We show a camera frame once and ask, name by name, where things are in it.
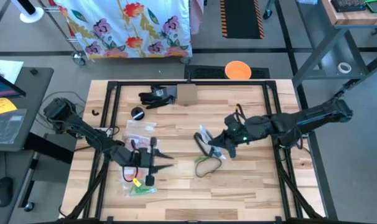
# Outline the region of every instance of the black floor mat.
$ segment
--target black floor mat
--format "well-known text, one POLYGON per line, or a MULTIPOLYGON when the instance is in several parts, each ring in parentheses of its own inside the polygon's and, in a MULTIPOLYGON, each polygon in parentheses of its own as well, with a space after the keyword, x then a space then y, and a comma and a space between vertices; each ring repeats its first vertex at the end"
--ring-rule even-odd
MULTIPOLYGON (((268 68, 251 68, 251 79, 270 78, 268 68)), ((186 65, 184 78, 191 79, 227 79, 224 66, 186 65)))
POLYGON ((232 39, 263 39, 258 0, 220 0, 221 31, 232 39))

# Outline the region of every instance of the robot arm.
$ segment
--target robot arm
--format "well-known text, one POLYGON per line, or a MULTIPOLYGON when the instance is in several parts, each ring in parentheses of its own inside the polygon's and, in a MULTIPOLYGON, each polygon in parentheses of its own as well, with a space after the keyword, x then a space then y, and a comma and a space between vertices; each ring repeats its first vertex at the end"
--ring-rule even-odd
POLYGON ((291 147, 314 129, 327 123, 347 122, 353 116, 343 100, 329 100, 321 105, 297 113, 279 113, 246 118, 240 105, 236 112, 225 118, 227 129, 208 142, 209 145, 227 149, 231 158, 236 157, 236 146, 242 143, 275 137, 275 144, 291 147))
POLYGON ((149 177, 146 177, 146 185, 153 185, 155 174, 172 165, 154 166, 154 157, 173 159, 155 149, 157 141, 152 138, 151 151, 147 148, 139 148, 133 151, 125 148, 125 143, 109 138, 106 132, 94 129, 86 124, 75 112, 75 105, 65 98, 54 99, 45 109, 44 115, 53 125, 72 133, 78 133, 86 137, 90 146, 102 152, 106 157, 118 163, 121 167, 149 168, 149 177))

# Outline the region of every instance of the orange frisbee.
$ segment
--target orange frisbee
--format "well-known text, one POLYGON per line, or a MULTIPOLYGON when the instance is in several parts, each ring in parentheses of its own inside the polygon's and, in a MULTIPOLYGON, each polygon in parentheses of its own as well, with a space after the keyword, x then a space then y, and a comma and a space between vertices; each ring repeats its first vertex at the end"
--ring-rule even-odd
POLYGON ((251 78, 251 68, 241 61, 229 62, 225 67, 226 76, 232 80, 247 80, 251 78))

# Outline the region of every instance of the yellow tag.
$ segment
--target yellow tag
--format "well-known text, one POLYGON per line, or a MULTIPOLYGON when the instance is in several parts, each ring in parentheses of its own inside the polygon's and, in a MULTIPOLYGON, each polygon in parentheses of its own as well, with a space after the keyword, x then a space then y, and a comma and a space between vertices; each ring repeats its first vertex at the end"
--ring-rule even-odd
POLYGON ((16 110, 16 106, 7 98, 0 98, 0 114, 16 110))
POLYGON ((140 187, 141 186, 140 181, 137 180, 136 178, 133 178, 133 184, 136 185, 136 187, 140 187))

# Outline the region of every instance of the floral fabric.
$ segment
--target floral fabric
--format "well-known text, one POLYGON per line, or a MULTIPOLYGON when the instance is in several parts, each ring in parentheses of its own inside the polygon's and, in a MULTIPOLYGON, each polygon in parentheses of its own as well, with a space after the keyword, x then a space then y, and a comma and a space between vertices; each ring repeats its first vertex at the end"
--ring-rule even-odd
POLYGON ((89 59, 191 57, 189 0, 56 0, 89 59))

